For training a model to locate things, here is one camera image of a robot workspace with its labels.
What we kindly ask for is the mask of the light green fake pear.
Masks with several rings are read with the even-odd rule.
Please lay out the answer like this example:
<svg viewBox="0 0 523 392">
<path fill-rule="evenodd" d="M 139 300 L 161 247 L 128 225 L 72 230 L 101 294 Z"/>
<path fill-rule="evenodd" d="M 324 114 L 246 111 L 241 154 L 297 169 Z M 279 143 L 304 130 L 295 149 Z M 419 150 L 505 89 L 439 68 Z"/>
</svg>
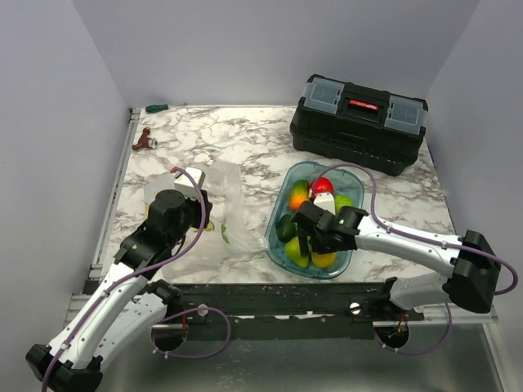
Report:
<svg viewBox="0 0 523 392">
<path fill-rule="evenodd" d="M 309 255 L 302 255 L 299 237 L 293 237 L 289 242 L 284 246 L 284 252 L 287 258 L 293 262 L 297 267 L 306 269 L 309 265 L 310 257 Z"/>
</svg>

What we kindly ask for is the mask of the orange green fake mango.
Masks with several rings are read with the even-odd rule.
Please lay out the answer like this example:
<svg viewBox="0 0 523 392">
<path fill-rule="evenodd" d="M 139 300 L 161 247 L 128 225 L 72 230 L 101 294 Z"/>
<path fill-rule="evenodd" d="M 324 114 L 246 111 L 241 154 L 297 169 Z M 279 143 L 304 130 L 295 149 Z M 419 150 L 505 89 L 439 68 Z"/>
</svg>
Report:
<svg viewBox="0 0 523 392">
<path fill-rule="evenodd" d="M 309 182 L 297 180 L 294 182 L 289 195 L 288 206 L 291 211 L 296 211 L 304 202 L 309 200 Z"/>
</svg>

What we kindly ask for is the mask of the dark green fake avocado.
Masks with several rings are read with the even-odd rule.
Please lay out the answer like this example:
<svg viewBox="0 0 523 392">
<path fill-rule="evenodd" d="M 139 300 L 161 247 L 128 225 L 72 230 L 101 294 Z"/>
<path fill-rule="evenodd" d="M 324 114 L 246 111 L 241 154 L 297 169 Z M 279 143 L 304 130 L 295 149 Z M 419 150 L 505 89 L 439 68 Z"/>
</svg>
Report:
<svg viewBox="0 0 523 392">
<path fill-rule="evenodd" d="M 297 225 L 289 214 L 281 216 L 275 228 L 277 238 L 282 243 L 288 243 L 297 236 Z"/>
</svg>

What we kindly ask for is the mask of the green fake fruit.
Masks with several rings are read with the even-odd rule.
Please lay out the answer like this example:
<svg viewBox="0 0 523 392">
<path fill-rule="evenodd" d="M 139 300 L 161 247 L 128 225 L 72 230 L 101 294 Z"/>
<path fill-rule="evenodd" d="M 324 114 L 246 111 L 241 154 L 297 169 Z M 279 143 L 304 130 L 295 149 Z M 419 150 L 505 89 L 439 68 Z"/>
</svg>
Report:
<svg viewBox="0 0 523 392">
<path fill-rule="evenodd" d="M 339 212 L 342 207 L 353 207 L 353 201 L 345 194 L 337 194 L 334 198 L 335 211 Z"/>
</svg>

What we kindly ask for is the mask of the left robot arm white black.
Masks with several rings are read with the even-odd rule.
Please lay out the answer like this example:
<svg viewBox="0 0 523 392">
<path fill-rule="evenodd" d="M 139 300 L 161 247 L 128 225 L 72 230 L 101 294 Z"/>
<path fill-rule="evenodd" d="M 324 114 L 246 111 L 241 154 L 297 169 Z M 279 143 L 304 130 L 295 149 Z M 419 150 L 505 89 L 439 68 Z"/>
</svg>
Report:
<svg viewBox="0 0 523 392">
<path fill-rule="evenodd" d="M 79 313 L 49 343 L 25 356 L 42 390 L 94 391 L 110 360 L 143 330 L 183 319 L 181 291 L 157 270 L 179 256 L 172 252 L 190 229 L 201 235 L 212 204 L 206 191 L 160 191 L 146 219 L 120 244 L 114 263 Z"/>
</svg>

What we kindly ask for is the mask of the red fake fruit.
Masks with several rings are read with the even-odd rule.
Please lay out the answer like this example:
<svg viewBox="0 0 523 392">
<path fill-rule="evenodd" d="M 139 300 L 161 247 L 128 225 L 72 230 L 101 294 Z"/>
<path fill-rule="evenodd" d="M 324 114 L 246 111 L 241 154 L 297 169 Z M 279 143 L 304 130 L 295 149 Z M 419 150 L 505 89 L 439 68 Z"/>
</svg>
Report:
<svg viewBox="0 0 523 392">
<path fill-rule="evenodd" d="M 334 187 L 333 187 L 332 182 L 329 179 L 327 179 L 325 177 L 320 177 L 320 178 L 315 178 L 310 182 L 309 191 L 310 191 L 311 197 L 314 198 L 317 194 L 322 194 L 322 193 L 334 194 Z"/>
</svg>

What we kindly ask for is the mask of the yellow fake fruit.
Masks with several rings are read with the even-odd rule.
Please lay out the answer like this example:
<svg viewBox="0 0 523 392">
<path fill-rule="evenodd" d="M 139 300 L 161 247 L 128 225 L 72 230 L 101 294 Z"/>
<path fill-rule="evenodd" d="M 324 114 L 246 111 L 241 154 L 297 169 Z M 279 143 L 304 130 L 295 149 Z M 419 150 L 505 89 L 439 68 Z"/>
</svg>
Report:
<svg viewBox="0 0 523 392">
<path fill-rule="evenodd" d="M 327 269 L 330 268 L 334 262 L 336 261 L 337 253 L 325 253 L 325 254 L 319 254 L 313 252 L 311 254 L 311 261 L 312 263 L 320 269 Z"/>
</svg>

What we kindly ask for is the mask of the translucent printed plastic bag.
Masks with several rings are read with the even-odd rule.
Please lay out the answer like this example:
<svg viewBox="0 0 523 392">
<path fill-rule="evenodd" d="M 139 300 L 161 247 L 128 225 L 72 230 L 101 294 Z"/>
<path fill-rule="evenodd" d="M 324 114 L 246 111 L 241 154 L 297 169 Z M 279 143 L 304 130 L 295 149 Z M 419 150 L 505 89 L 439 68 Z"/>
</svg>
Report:
<svg viewBox="0 0 523 392">
<path fill-rule="evenodd" d="M 239 165 L 214 162 L 208 167 L 187 167 L 186 172 L 208 193 L 213 204 L 208 226 L 191 255 L 222 258 L 266 250 L 263 236 L 248 228 Z"/>
</svg>

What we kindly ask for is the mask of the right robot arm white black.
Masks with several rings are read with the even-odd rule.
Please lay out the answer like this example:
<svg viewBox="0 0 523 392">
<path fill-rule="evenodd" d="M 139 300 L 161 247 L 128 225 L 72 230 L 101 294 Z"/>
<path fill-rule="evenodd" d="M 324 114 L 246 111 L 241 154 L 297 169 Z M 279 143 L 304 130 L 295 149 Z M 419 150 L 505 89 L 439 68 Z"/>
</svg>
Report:
<svg viewBox="0 0 523 392">
<path fill-rule="evenodd" d="M 342 207 L 338 214 L 305 202 L 294 213 L 298 233 L 318 254 L 365 250 L 411 261 L 430 270 L 414 278 L 396 278 L 377 298 L 376 310 L 387 320 L 421 305 L 452 302 L 477 314 L 489 313 L 501 261 L 482 234 L 439 235 L 380 220 L 373 212 Z"/>
</svg>

